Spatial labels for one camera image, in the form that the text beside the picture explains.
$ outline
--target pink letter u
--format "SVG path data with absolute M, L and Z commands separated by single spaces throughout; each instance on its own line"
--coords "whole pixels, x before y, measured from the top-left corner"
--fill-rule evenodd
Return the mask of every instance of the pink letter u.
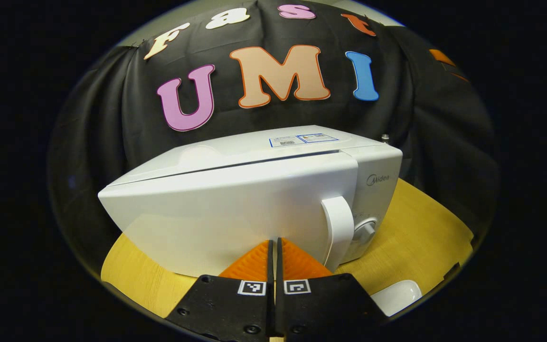
M 214 65 L 204 65 L 191 71 L 187 76 L 196 84 L 198 108 L 191 114 L 185 114 L 180 109 L 178 88 L 180 78 L 174 78 L 158 88 L 161 97 L 163 115 L 168 126 L 176 131 L 190 131 L 204 125 L 215 110 L 215 100 L 212 96 L 210 74 L 215 71 Z

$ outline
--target wooden table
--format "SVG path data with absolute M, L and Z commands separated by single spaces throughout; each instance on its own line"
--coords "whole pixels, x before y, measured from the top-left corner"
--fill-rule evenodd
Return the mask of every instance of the wooden table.
M 465 262 L 472 253 L 472 237 L 447 208 L 399 180 L 386 218 L 366 253 L 341 265 L 336 273 L 353 274 L 369 294 L 405 279 L 417 282 L 426 294 L 454 264 Z M 196 278 L 165 270 L 122 234 L 104 261 L 101 279 L 165 317 Z

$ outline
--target black cloth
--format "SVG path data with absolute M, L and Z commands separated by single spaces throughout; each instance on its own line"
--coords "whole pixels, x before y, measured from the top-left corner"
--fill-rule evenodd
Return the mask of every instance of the black cloth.
M 213 9 L 170 22 L 169 29 L 184 22 L 190 26 L 148 60 L 143 57 L 153 39 L 137 47 L 115 47 L 78 82 L 52 133 L 48 182 L 58 223 L 89 270 L 100 274 L 120 235 L 97 198 L 104 186 L 174 147 L 288 126 L 321 125 L 377 140 L 389 134 L 391 145 L 404 154 L 402 179 L 449 208 L 477 236 L 488 227 L 499 167 L 490 119 L 469 82 L 435 60 L 428 51 L 435 47 L 407 28 L 357 15 L 376 33 L 371 37 L 341 16 L 349 11 L 295 3 L 308 6 L 317 17 L 283 18 L 277 9 L 282 1 L 243 2 L 250 19 L 207 30 L 211 17 L 235 7 Z M 295 80 L 285 101 L 264 84 L 269 104 L 239 107 L 243 82 L 230 52 L 260 46 L 281 63 L 293 45 L 320 48 L 319 65 L 330 98 L 296 99 Z M 362 101 L 352 94 L 356 76 L 347 51 L 371 58 L 378 100 Z M 169 128 L 158 87 L 180 77 L 180 106 L 192 113 L 198 101 L 187 74 L 206 64 L 216 67 L 211 74 L 212 117 L 195 130 Z

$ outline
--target peach letter m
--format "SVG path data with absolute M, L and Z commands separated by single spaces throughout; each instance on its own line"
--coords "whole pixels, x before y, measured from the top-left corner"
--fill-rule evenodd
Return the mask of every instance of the peach letter m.
M 267 83 L 278 99 L 285 101 L 291 93 L 295 77 L 298 87 L 294 95 L 299 100 L 323 100 L 330 97 L 318 64 L 320 49 L 311 45 L 295 45 L 288 50 L 284 63 L 264 48 L 251 46 L 233 51 L 229 56 L 239 61 L 244 82 L 244 97 L 237 103 L 242 108 L 263 106 L 271 96 L 263 92 L 261 80 Z

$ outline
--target microwave door handle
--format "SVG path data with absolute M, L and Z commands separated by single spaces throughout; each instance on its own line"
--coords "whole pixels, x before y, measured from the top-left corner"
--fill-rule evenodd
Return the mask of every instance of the microwave door handle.
M 345 256 L 354 237 L 354 217 L 343 196 L 322 200 L 328 225 L 328 243 L 324 266 L 333 272 Z

